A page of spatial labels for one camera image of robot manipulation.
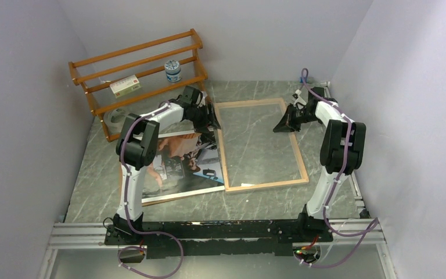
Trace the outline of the large printed photo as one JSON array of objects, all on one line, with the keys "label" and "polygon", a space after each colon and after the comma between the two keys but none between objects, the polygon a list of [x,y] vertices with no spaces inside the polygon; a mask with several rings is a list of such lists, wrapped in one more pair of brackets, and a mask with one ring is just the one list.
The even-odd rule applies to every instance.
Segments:
[{"label": "large printed photo", "polygon": [[146,174],[142,200],[169,194],[189,197],[225,189],[217,141],[201,145],[200,135],[182,131],[159,136],[156,156],[149,166],[161,176],[163,190]]}]

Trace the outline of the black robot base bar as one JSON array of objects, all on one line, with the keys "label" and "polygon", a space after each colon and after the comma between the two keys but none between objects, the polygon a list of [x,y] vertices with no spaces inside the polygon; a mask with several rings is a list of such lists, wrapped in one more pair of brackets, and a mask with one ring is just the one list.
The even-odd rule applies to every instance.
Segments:
[{"label": "black robot base bar", "polygon": [[291,256],[300,244],[332,242],[323,220],[300,213],[297,219],[234,221],[135,221],[115,216],[106,226],[105,245],[142,246],[148,259],[169,256]]}]

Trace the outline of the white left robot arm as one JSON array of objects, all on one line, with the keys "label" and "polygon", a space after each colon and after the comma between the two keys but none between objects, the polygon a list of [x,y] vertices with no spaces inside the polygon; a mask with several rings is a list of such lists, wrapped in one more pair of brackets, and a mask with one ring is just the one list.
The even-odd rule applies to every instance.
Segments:
[{"label": "white left robot arm", "polygon": [[192,122],[197,133],[221,127],[207,94],[191,86],[186,86],[176,98],[159,104],[157,109],[140,115],[130,113],[124,120],[116,145],[123,186],[113,225],[128,244],[138,243],[143,236],[143,183],[159,148],[159,132],[184,120]]}]

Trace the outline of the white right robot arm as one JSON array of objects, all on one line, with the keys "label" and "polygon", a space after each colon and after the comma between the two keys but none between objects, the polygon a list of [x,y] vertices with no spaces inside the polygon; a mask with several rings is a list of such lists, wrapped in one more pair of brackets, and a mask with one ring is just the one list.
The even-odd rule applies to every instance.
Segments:
[{"label": "white right robot arm", "polygon": [[330,204],[337,191],[362,164],[366,125],[348,117],[333,98],[327,98],[307,87],[307,97],[301,90],[293,94],[293,103],[273,128],[275,133],[298,132],[305,123],[318,122],[326,128],[319,151],[322,166],[318,184],[312,198],[305,205],[305,220],[296,225],[296,234],[310,241],[319,228],[330,228]]}]

